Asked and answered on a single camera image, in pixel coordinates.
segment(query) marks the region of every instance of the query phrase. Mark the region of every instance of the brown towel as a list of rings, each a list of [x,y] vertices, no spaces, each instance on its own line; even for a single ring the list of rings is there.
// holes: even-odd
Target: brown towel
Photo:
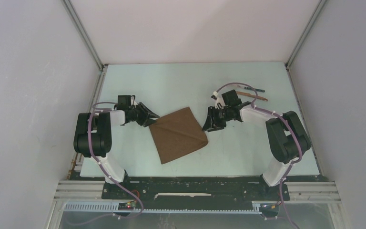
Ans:
[[[149,129],[161,164],[183,157],[208,144],[207,136],[189,107],[158,118]]]

